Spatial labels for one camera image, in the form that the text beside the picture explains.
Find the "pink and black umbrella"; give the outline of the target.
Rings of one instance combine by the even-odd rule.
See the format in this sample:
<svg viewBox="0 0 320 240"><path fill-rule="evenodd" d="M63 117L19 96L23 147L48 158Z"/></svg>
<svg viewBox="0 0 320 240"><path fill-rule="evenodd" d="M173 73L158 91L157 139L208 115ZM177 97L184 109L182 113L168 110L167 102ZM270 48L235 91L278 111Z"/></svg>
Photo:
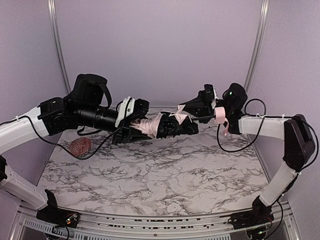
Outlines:
<svg viewBox="0 0 320 240"><path fill-rule="evenodd" d="M191 117L184 114L185 106L178 105L175 112L160 112L153 118L137 119L130 123L130 127L154 139L174 138L180 135L197 135L199 127L196 123L202 120L214 120L216 125L226 124L224 134L229 130L230 123L226 117L225 108L220 106L213 110L213 114Z"/></svg>

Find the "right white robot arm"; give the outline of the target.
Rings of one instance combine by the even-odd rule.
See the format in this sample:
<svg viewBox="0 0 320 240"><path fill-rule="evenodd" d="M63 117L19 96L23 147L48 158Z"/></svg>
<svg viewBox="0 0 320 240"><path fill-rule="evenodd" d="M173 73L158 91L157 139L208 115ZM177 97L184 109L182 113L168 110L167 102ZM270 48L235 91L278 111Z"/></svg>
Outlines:
<svg viewBox="0 0 320 240"><path fill-rule="evenodd" d="M205 84L197 97L178 105L196 120L207 123L214 119L219 127L224 126L227 133L251 136L252 146L259 138L270 139L283 147L282 162L269 181L267 187L253 201L251 218L261 218L271 212L273 204L295 183L303 170L315 162L320 151L320 141L315 129L302 114L268 115L248 113L246 90L238 83L232 83L218 97L211 84Z"/></svg>

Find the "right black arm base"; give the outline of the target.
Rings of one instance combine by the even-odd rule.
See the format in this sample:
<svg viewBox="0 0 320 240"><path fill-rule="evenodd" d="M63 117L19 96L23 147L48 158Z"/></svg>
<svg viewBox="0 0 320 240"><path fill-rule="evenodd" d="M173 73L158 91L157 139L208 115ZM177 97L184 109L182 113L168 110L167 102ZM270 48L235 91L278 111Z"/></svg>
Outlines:
<svg viewBox="0 0 320 240"><path fill-rule="evenodd" d="M227 220L228 224L233 226L234 230L249 228L257 225L262 225L265 223L271 223L274 220L274 215L267 214L266 216L253 216L251 211L244 211L233 213Z"/></svg>

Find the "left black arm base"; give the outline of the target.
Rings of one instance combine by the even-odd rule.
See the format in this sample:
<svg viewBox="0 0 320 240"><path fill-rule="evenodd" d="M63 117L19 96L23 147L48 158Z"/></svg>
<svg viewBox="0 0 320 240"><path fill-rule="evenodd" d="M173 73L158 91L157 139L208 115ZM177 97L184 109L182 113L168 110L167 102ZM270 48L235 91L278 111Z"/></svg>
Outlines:
<svg viewBox="0 0 320 240"><path fill-rule="evenodd" d="M38 220L56 224L63 227L76 228L79 223L80 213L64 209L59 211L38 211L36 214Z"/></svg>

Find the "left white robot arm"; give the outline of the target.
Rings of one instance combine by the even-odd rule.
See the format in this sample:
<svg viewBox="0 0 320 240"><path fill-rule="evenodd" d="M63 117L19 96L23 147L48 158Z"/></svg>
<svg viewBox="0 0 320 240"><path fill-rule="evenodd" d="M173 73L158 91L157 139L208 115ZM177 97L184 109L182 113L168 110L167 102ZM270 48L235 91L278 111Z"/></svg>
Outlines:
<svg viewBox="0 0 320 240"><path fill-rule="evenodd" d="M46 100L22 116L2 123L1 154L31 140L44 140L47 136L76 130L80 126L110 131L114 144L142 137L142 133L130 128L130 123L146 116L149 102L127 97L112 110L107 82L106 78L96 74L79 74L67 96ZM4 157L0 158L0 185L32 205L40 215L47 218L61 215L55 195L19 176Z"/></svg>

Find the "red patterned round pouch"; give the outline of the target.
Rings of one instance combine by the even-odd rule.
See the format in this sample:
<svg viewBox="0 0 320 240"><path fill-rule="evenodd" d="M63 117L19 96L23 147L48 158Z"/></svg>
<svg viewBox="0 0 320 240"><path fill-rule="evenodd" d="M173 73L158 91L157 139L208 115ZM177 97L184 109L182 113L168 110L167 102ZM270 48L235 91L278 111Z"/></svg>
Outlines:
<svg viewBox="0 0 320 240"><path fill-rule="evenodd" d="M79 137L69 144L68 150L76 157L83 157L90 152L91 146L92 142L89 138Z"/></svg>

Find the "right aluminium corner post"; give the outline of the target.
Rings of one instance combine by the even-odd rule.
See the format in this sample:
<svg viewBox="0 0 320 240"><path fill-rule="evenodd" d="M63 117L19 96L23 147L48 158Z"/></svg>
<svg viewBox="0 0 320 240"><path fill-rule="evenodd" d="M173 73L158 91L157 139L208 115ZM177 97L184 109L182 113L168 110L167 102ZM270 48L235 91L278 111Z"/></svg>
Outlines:
<svg viewBox="0 0 320 240"><path fill-rule="evenodd" d="M253 50L252 50L248 71L247 71L245 82L244 82L244 89L247 93L250 91L251 85L253 83L256 65L262 49L263 40L265 36L265 31L266 31L267 19L268 19L269 6L270 6L269 0L261 1L255 41L253 45Z"/></svg>

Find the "aluminium corner post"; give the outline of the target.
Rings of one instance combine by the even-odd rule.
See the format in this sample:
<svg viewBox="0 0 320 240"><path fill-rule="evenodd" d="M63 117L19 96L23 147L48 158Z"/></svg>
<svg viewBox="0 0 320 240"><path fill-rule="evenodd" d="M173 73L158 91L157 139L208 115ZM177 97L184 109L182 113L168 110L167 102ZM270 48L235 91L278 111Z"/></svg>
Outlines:
<svg viewBox="0 0 320 240"><path fill-rule="evenodd" d="M71 85L70 85L69 76L67 73L67 68L65 64L64 55L63 55L63 47L61 43L58 16L56 11L56 1L48 0L47 5L48 5L48 11L49 11L49 20L51 24L51 31L53 36L53 43L54 43L55 52L57 55L60 73L62 76L62 82L66 92L69 94L71 92Z"/></svg>
<svg viewBox="0 0 320 240"><path fill-rule="evenodd" d="M248 71L247 71L245 82L244 82L244 89L247 93L250 91L251 85L253 83L256 65L262 49L263 40L265 36L265 31L266 31L267 19L268 19L269 6L270 6L269 0L261 1L255 41L253 45L253 50L252 50Z"/></svg>

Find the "aluminium front rail frame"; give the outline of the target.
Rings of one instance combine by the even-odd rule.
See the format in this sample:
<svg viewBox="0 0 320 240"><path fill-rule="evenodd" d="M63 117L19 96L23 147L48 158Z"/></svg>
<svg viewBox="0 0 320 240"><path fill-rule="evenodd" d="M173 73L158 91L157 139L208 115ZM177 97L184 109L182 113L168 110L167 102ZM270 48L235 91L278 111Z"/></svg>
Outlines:
<svg viewBox="0 0 320 240"><path fill-rule="evenodd" d="M133 216L78 211L75 228L57 227L36 218L22 202L15 215L10 240L299 240L296 220L288 201L272 207L274 219L238 227L227 211L185 216Z"/></svg>

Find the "left aluminium corner post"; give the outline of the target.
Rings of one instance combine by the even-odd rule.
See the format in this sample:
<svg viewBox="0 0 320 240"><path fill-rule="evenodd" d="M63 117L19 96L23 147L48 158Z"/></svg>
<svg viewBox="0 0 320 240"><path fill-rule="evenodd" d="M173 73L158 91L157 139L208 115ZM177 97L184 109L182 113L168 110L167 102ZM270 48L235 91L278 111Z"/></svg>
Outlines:
<svg viewBox="0 0 320 240"><path fill-rule="evenodd" d="M63 55L63 47L61 43L58 16L56 11L56 1L48 0L47 5L48 5L48 11L49 11L49 20L51 24L51 31L53 36L53 43L54 43L55 52L57 55L60 73L62 76L62 82L66 92L69 94L71 92L71 85L70 85L69 76L67 73L67 68L65 64L64 55Z"/></svg>

